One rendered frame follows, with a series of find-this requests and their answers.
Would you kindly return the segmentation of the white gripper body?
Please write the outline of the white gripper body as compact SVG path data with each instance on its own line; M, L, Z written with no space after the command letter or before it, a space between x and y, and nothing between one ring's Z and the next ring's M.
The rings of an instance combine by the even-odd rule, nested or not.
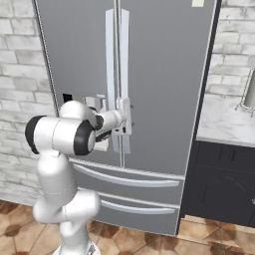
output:
M118 126L116 131L119 135L131 135L131 113L129 98L117 99Z

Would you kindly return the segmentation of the plain grey fridge door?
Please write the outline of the plain grey fridge door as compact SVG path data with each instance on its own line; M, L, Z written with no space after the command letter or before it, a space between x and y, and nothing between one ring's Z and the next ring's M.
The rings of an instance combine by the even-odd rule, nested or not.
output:
M217 0L122 0L129 11L126 167L184 175Z

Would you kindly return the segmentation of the grey fridge door with dispenser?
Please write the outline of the grey fridge door with dispenser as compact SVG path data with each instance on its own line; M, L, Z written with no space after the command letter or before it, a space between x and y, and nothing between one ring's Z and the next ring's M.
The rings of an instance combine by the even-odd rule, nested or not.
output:
M105 96L108 107L106 11L114 0L34 0L51 85L63 94Z

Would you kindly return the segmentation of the grey fridge drawer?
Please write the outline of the grey fridge drawer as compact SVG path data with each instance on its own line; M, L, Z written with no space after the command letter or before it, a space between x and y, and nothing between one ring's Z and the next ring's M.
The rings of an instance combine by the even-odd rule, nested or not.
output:
M179 216L179 205L162 204L151 201L130 199L126 197L113 196L98 192L101 200L106 200L112 203L133 206L133 207L164 207L174 208L175 212L172 214L133 214L101 207L96 219L112 225L123 226L131 229L157 233L166 235L175 235L177 229L177 221Z
M77 160L71 159L73 165L78 164L90 168L92 170L110 174L118 177L134 178L134 179L148 179L148 180L177 180L180 184L177 187L164 187L164 188L140 188L140 187L125 187L118 185L106 185L106 186L96 186L93 183L81 184L78 182L78 173L74 168L74 175L77 184L81 188L88 188L94 191L113 195L126 197L130 199L151 201L162 204L173 204L179 205L181 203L181 195L184 179L182 177L157 177L152 175L139 174L137 172L129 171L127 169L120 170L114 167L102 167L92 163L81 163Z

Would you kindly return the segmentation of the grey fridge body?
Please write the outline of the grey fridge body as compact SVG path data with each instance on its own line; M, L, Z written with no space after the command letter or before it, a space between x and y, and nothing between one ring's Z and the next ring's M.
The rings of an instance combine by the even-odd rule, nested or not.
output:
M51 90L52 90L53 97L54 97L54 105L55 105L55 107L59 108L62 105L60 105L57 102L55 88L54 88L54 86L51 85L51 76L50 76L49 70L47 68L47 58L45 57L44 42L42 40L42 35L41 35L41 32L40 32L40 20L37 16L37 11L36 11L34 0L32 0L32 3L33 3L34 10L35 10L36 21L37 21L37 24L38 24L40 39L41 39L41 42L42 42L43 55L44 55L44 58L45 58L47 75L49 77L49 83L50 83ZM199 123L199 117L200 117L200 113L201 113L201 106L202 106L202 102L203 102L203 98L204 98L204 91L205 91L206 83L207 83L207 77L208 77L210 59L211 59L212 48L213 48L213 43L214 43L214 38L215 38L215 29L217 27L220 4L221 4L221 0L217 0L216 5L215 5L215 14L213 16L213 23L211 25L210 39L208 41L208 51L207 51L206 63L205 63L205 66L204 66L204 74L203 74L203 78L201 79L200 98L199 98L198 105L197 105L196 117L195 117L195 122L194 122L193 137L192 137L191 144L190 144L190 151L189 151L189 157L188 157L188 161L187 161L187 167L186 167L185 174L184 175L166 174L166 173L159 173L159 172L152 172L152 171L145 171L145 170L137 170L137 169L127 168L126 167L126 154L129 152L129 150L127 148L125 148L124 139L128 135L127 134L119 135L115 129L113 131L107 132L106 134L102 135L100 140L99 140L99 141L102 141L106 137L109 139L110 145L109 145L109 148L108 148L107 151L93 150L87 156L72 156L70 159L77 160L78 162L81 162L81 163L92 163L92 164L96 164L96 165L99 165L99 166L102 166L102 167L110 166L110 167L114 167L114 168L119 168L120 170L127 169L129 171L137 172L139 174L152 175L152 176L157 176L157 177L182 177L184 179L183 188L182 188L182 195L181 195L181 203L182 203L183 192L184 192L184 183L185 183L185 180L186 180L186 173L187 173L187 169L188 169L188 163L189 163L189 160L190 160L191 149L192 149L192 146L195 143L195 139L196 139L198 123ZM117 99L122 97L122 85L121 85L121 81L122 81L122 79L121 79L121 21L122 21L122 9L123 9L122 0L114 0L114 71L115 71L116 106L117 106ZM118 137L119 152L115 152L113 150L112 132L114 132L114 134ZM180 208L179 208L179 216L178 216L178 221L177 221L176 233L178 231L179 221L180 221L180 218L182 216L181 203L180 203Z

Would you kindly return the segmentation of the black base cabinet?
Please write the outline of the black base cabinet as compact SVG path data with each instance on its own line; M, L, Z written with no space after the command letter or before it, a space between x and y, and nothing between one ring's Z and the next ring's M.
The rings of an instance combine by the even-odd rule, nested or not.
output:
M196 141L181 213L255 228L255 148Z

